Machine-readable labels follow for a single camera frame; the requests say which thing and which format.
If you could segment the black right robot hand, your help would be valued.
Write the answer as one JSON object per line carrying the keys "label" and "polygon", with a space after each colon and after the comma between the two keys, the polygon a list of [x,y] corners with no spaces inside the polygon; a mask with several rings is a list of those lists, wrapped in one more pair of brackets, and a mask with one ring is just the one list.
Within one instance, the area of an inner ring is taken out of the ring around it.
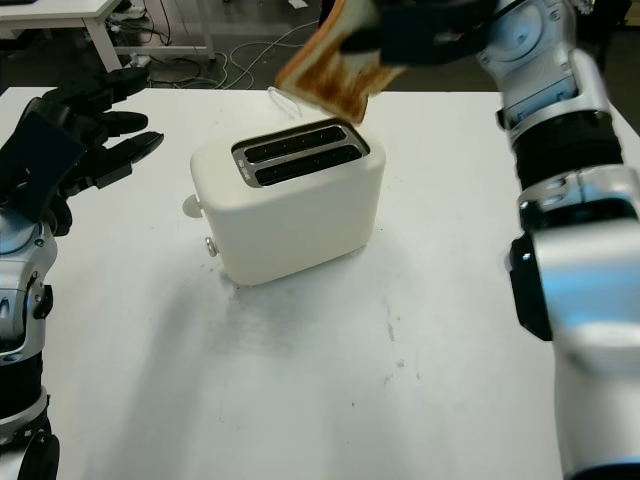
{"label": "black right robot hand", "polygon": [[378,53],[386,66],[444,65],[480,53],[497,1],[378,1],[378,20],[350,34],[342,54]]}

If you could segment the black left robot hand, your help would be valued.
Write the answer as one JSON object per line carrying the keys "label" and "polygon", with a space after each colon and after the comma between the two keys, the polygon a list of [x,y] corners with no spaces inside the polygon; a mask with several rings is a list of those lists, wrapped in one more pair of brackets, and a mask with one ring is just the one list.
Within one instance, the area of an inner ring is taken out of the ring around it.
{"label": "black left robot hand", "polygon": [[149,119],[113,107],[145,89],[144,67],[80,77],[29,101],[1,147],[1,205],[37,222],[55,198],[130,175],[164,135]]}

